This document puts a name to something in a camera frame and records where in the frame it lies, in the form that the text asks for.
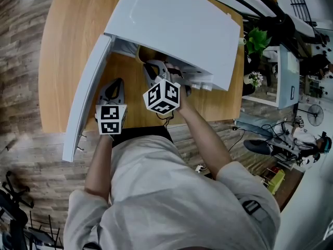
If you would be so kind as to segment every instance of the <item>beige t-shirt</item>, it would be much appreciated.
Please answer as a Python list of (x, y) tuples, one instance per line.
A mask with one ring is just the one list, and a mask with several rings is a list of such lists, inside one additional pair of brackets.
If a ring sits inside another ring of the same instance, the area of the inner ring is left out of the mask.
[(279, 208), (240, 163), (224, 166), (211, 180), (188, 168), (160, 136), (123, 142), (113, 149), (111, 163), (112, 206), (74, 191), (65, 249), (81, 250), (88, 242), (103, 250), (273, 248)]

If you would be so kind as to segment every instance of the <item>shirt sleeve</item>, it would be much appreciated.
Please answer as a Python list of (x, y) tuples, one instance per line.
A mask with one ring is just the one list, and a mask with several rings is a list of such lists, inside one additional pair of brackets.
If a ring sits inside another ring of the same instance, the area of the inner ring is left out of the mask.
[(260, 210), (248, 214), (268, 248), (272, 249), (280, 227), (280, 210), (273, 195), (236, 161), (224, 166), (216, 180), (227, 186), (243, 207), (246, 203), (259, 203)]
[(63, 233), (65, 249), (82, 250), (97, 235), (97, 227), (108, 203), (101, 197), (76, 190), (69, 196), (69, 209)]
[(316, 144), (316, 138), (312, 134), (306, 132), (303, 128), (297, 127), (293, 133), (293, 137), (303, 143)]

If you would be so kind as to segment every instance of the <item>chair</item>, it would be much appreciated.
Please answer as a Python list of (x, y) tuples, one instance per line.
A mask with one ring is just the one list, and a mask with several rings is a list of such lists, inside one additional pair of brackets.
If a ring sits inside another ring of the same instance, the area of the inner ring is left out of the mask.
[(285, 175), (286, 174), (283, 170), (279, 170), (278, 173), (276, 173), (275, 176), (268, 181), (267, 189), (271, 194), (275, 195), (277, 190), (280, 188), (281, 183), (284, 181)]
[(245, 148), (251, 152), (261, 155), (270, 155), (271, 150), (268, 144), (263, 140), (244, 140)]
[(3, 213), (7, 213), (7, 215), (12, 219), (17, 221), (22, 227), (25, 226), (28, 222), (28, 217), (24, 213), (23, 210), (19, 208), (19, 205), (15, 203), (12, 199), (10, 199), (10, 195), (6, 194), (4, 191), (0, 190), (0, 217)]
[[(43, 224), (48, 224), (51, 232), (46, 232), (46, 231), (41, 230), (42, 225), (40, 225), (39, 229), (34, 228), (32, 225), (32, 221), (35, 221), (38, 223), (43, 223)], [(40, 241), (50, 247), (54, 247), (54, 249), (57, 249), (57, 248), (63, 249), (63, 246), (62, 246), (62, 243), (61, 243), (61, 240), (59, 237), (60, 228), (58, 228), (58, 232), (56, 234), (56, 239), (54, 239), (53, 235), (55, 235), (55, 234), (53, 234), (53, 231), (52, 231), (50, 215), (48, 215), (48, 223), (45, 223), (45, 222), (41, 222), (38, 220), (33, 220), (31, 217), (31, 212), (30, 212), (30, 225), (31, 225), (31, 227), (28, 227), (28, 232), (29, 232), (29, 240), (30, 240), (31, 244), (35, 243), (35, 245), (36, 245), (36, 242)]]
[(24, 204), (24, 205), (26, 205), (27, 207), (30, 207), (30, 208), (33, 208), (33, 206), (34, 206), (34, 204), (33, 204), (33, 202), (30, 202), (30, 203), (28, 203), (28, 202), (26, 202), (26, 201), (24, 201), (22, 198), (21, 198), (21, 196), (25, 193), (25, 192), (29, 192), (30, 191), (30, 188), (28, 187), (28, 186), (25, 186), (24, 188), (25, 188), (25, 190), (23, 190), (23, 191), (21, 191), (21, 192), (15, 192), (15, 190), (14, 190), (14, 188), (12, 187), (12, 184), (11, 184), (11, 182), (10, 182), (10, 180), (9, 180), (9, 177), (10, 177), (10, 175), (12, 174), (12, 172), (11, 171), (8, 171), (7, 173), (6, 173), (6, 180), (7, 180), (7, 182), (3, 182), (3, 184), (2, 184), (2, 187), (12, 196), (12, 201), (14, 202), (14, 203), (16, 203), (16, 204), (19, 204), (19, 203), (22, 203), (22, 204)]
[(10, 235), (12, 250), (28, 250), (23, 227), (16, 220), (10, 221)]
[(10, 236), (10, 233), (7, 232), (7, 231), (4, 231), (2, 233), (2, 244), (3, 244), (4, 250), (11, 250), (12, 249), (11, 236)]

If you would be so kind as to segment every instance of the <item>black strap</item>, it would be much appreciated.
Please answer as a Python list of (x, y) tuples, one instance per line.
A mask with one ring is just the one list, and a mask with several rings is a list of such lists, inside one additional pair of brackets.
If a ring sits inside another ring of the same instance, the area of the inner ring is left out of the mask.
[(254, 212), (256, 212), (258, 209), (261, 208), (261, 205), (255, 201), (255, 200), (248, 200), (245, 201), (242, 204), (244, 210), (246, 211), (247, 214), (252, 215)]
[(99, 245), (95, 244), (95, 243), (87, 243), (84, 245), (83, 248), (90, 248), (90, 249), (96, 249), (96, 250), (101, 250), (101, 248), (99, 247)]

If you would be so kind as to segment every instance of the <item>white cabinet door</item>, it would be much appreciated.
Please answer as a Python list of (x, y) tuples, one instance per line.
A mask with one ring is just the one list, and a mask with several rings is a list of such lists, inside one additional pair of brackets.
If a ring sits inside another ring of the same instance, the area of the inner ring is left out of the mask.
[(62, 159), (73, 161), (89, 110), (110, 53), (112, 38), (100, 35), (85, 65), (69, 115)]

